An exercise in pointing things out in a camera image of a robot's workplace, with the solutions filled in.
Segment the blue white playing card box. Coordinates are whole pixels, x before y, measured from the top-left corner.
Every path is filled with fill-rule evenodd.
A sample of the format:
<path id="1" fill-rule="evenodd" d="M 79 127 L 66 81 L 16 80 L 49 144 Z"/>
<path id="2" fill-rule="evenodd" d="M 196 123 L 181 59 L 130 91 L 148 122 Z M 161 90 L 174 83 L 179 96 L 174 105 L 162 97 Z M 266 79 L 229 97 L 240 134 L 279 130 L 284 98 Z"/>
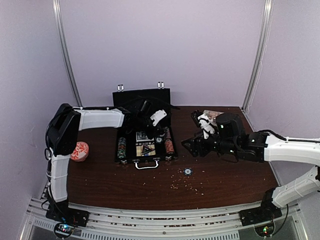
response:
<path id="1" fill-rule="evenodd" d="M 137 131 L 135 136 L 137 142 L 150 141 L 148 135 L 144 131 Z"/>

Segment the red black poker chip stack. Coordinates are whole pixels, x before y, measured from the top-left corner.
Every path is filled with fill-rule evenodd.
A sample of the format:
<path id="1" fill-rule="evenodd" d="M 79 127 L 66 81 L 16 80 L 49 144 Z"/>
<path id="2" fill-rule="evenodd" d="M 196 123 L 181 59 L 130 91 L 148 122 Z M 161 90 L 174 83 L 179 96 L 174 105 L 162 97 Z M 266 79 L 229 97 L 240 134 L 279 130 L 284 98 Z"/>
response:
<path id="1" fill-rule="evenodd" d="M 165 150 L 167 154 L 174 154 L 175 150 L 174 150 L 174 145 L 173 145 L 173 141 L 172 141 L 172 137 L 171 137 L 171 133 L 170 133 L 170 129 L 168 127 L 164 127 L 164 146 L 165 146 Z"/>

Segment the red triangle marker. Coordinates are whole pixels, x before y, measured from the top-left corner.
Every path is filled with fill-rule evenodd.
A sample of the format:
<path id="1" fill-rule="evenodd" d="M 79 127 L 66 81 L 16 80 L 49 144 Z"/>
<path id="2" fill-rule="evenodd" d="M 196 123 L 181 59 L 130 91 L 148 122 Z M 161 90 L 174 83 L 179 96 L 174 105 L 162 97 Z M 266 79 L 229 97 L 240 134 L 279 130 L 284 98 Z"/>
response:
<path id="1" fill-rule="evenodd" d="M 147 146 L 147 145 L 143 145 L 142 147 L 141 147 L 141 155 L 142 156 L 146 156 L 146 155 L 148 155 L 148 154 L 150 154 L 151 152 L 153 152 L 155 149 L 154 148 L 152 148 L 152 147 L 149 147 L 149 146 Z"/>

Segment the green poker chip stack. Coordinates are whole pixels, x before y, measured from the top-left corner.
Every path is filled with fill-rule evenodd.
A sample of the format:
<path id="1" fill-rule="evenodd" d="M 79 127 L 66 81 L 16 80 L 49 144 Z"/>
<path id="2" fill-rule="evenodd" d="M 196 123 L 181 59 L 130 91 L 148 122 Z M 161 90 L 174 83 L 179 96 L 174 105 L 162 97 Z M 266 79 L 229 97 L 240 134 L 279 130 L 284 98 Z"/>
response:
<path id="1" fill-rule="evenodd" d="M 163 142 L 163 137 L 162 137 L 162 136 L 157 136 L 157 137 L 155 138 L 155 142 L 156 142 L 157 144 L 161 144 L 161 143 Z"/>

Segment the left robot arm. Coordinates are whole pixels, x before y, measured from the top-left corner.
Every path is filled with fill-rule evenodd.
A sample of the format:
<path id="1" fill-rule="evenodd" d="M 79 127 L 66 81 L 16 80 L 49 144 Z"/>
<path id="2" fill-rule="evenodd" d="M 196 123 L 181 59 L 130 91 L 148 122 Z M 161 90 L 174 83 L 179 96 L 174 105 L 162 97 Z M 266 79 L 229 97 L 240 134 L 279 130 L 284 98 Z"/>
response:
<path id="1" fill-rule="evenodd" d="M 45 133 L 45 157 L 48 161 L 49 207 L 46 217 L 62 223 L 86 226 L 89 213 L 69 207 L 67 181 L 69 161 L 82 130 L 125 128 L 144 131 L 149 138 L 163 133 L 162 122 L 169 115 L 164 107 L 152 108 L 145 100 L 142 107 L 131 111 L 119 107 L 74 107 L 63 103 L 49 122 Z"/>

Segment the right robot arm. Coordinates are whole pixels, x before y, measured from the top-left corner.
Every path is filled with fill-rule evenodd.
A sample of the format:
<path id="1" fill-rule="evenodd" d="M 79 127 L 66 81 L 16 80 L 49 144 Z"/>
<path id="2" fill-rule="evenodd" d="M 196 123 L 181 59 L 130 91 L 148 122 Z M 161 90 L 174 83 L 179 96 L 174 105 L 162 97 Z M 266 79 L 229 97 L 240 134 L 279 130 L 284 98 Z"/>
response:
<path id="1" fill-rule="evenodd" d="M 295 180 L 267 190 L 259 207 L 241 210 L 241 224 L 248 226 L 271 221 L 282 216 L 281 209 L 289 203 L 320 189 L 320 140 L 292 138 L 264 129 L 247 134 L 238 114 L 198 110 L 191 113 L 195 125 L 201 128 L 194 137 L 182 141 L 193 157 L 205 157 L 210 152 L 232 155 L 250 162 L 296 162 L 312 168 Z"/>

